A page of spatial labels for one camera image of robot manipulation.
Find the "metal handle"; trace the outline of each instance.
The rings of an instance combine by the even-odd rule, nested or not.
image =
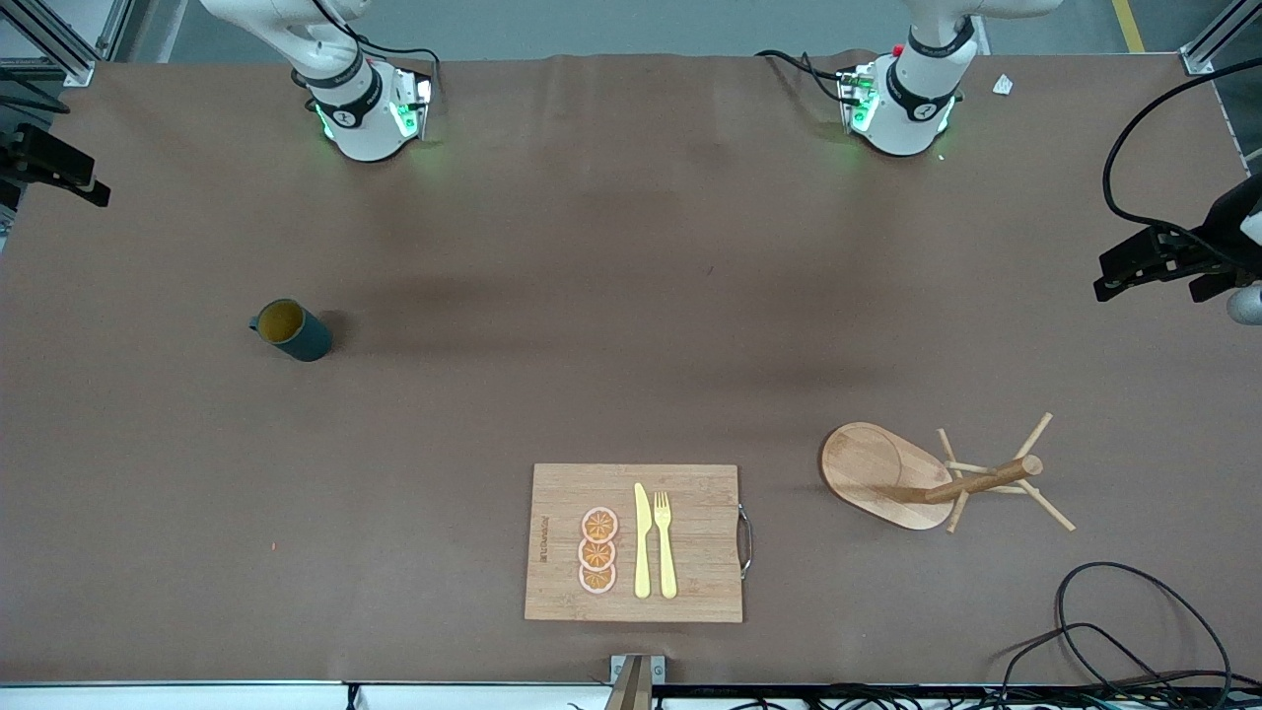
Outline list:
[[[737,527],[741,522],[745,522],[745,565],[741,565],[741,581],[745,581],[745,576],[750,574],[750,565],[753,564],[753,523],[750,522],[750,517],[745,513],[745,506],[742,503],[736,504],[736,515],[741,517],[737,521]],[[740,559],[741,546],[736,546],[736,555]]]

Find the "orange slice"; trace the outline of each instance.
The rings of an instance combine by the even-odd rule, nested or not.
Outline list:
[[[618,517],[608,508],[592,508],[583,516],[583,537],[591,542],[610,542],[618,532]]]
[[[583,566],[584,570],[591,570],[593,573],[599,573],[608,570],[613,565],[613,557],[617,555],[617,550],[613,549],[612,542],[592,542],[584,540],[578,544],[578,564]]]
[[[613,589],[613,583],[618,579],[617,567],[593,573],[583,567],[578,569],[578,584],[592,594],[604,594]]]

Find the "knife blade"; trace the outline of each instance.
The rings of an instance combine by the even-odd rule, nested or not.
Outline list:
[[[649,583],[649,531],[652,530],[652,511],[644,486],[635,484],[635,595],[647,599],[652,593]]]

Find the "yellow knife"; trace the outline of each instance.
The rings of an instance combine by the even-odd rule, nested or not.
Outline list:
[[[652,530],[652,509],[641,484],[635,484],[635,595],[647,599],[649,588],[649,531]]]

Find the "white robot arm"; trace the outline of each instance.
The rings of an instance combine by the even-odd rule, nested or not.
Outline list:
[[[891,155],[915,155],[946,127],[955,88],[977,55],[969,15],[1034,18],[1061,0],[904,0],[911,32],[899,55],[885,54],[856,68],[842,96],[851,130]]]
[[[348,158],[389,158],[424,130],[430,79],[418,81],[385,59],[365,57],[348,30],[339,29],[360,18],[371,0],[202,0],[202,5],[289,59],[316,97],[324,134]]]

